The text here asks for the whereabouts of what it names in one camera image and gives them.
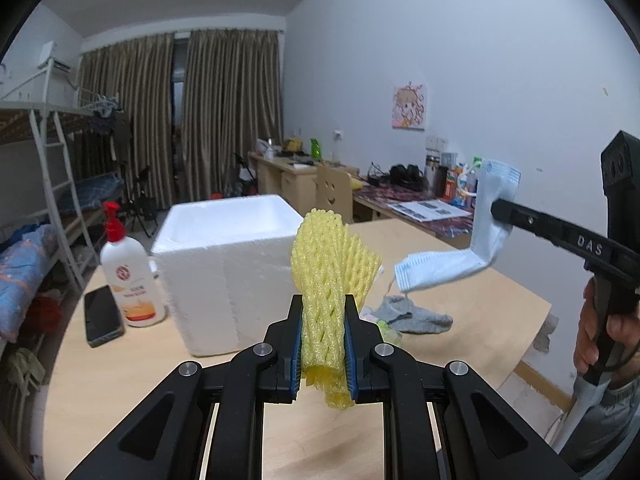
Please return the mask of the person's right hand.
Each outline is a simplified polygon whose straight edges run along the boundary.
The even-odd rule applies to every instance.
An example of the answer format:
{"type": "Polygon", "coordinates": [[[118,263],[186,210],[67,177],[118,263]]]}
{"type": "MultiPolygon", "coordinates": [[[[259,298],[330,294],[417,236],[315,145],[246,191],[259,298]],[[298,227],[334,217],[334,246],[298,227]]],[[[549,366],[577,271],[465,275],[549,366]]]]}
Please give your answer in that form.
{"type": "MultiPolygon", "coordinates": [[[[582,293],[584,303],[580,311],[578,332],[573,361],[579,375],[585,374],[590,365],[597,362],[599,350],[594,338],[598,331],[598,317],[594,308],[594,281],[590,280],[582,293]]],[[[626,386],[639,376],[639,355],[636,345],[639,343],[639,313],[615,315],[608,320],[608,334],[631,352],[631,360],[612,376],[611,389],[626,386]]]]}

